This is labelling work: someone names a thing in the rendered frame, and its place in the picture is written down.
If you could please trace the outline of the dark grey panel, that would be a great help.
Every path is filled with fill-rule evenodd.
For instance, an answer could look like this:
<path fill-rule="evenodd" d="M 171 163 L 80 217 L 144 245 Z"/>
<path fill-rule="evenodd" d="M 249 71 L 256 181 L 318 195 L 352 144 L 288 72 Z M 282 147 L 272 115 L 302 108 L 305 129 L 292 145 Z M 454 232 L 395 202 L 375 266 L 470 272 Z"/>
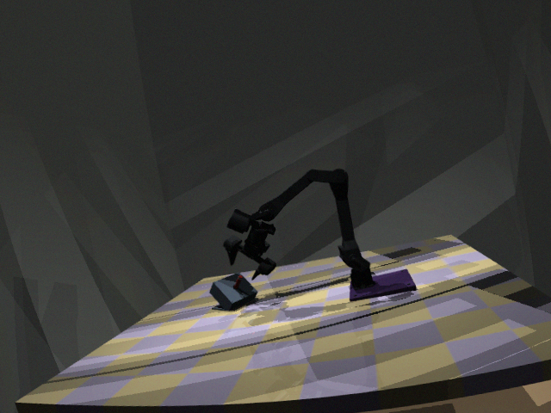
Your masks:
<path fill-rule="evenodd" d="M 213 282 L 210 293 L 220 305 L 213 307 L 212 310 L 230 311 L 256 297 L 257 290 L 242 275 L 238 289 L 234 288 L 239 275 L 241 275 L 240 272 Z"/>

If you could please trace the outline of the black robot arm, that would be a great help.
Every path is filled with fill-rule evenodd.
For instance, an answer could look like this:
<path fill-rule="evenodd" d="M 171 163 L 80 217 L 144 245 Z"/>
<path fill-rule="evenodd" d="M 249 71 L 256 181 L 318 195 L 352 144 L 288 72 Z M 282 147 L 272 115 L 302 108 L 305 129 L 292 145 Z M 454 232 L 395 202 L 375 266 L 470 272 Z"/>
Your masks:
<path fill-rule="evenodd" d="M 351 269 L 350 279 L 355 290 L 366 287 L 374 287 L 374 281 L 370 272 L 370 263 L 364 259 L 358 248 L 355 239 L 352 220 L 350 216 L 350 207 L 348 202 L 349 177 L 345 170 L 316 170 L 310 169 L 299 180 L 292 184 L 280 195 L 264 203 L 259 207 L 258 212 L 252 215 L 241 212 L 237 208 L 234 210 L 228 221 L 227 228 L 244 233 L 251 230 L 248 235 L 253 243 L 264 243 L 268 233 L 275 234 L 274 225 L 269 225 L 263 221 L 271 221 L 291 201 L 297 194 L 305 189 L 312 182 L 329 182 L 331 190 L 336 197 L 337 215 L 342 235 L 342 245 L 338 246 L 339 257 Z M 262 219 L 262 222 L 255 220 Z M 266 253 L 270 244 L 265 241 L 259 256 Z"/>

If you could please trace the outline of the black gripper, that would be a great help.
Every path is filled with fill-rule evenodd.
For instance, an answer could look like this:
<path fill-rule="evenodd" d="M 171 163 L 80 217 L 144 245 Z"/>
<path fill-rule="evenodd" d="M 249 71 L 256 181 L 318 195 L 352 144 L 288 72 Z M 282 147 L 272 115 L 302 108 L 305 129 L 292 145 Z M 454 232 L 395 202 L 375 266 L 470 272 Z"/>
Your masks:
<path fill-rule="evenodd" d="M 254 275 L 252 276 L 251 280 L 254 280 L 259 274 L 268 275 L 272 270 L 275 269 L 275 262 L 270 260 L 268 257 L 264 260 L 263 258 L 258 256 L 263 245 L 265 244 L 265 241 L 264 243 L 253 243 L 249 239 L 249 237 L 247 237 L 247 239 L 245 239 L 245 245 L 242 246 L 241 243 L 242 240 L 235 235 L 231 235 L 223 243 L 223 247 L 228 254 L 231 265 L 233 265 L 236 255 L 239 251 L 251 260 L 260 264 L 256 269 Z"/>

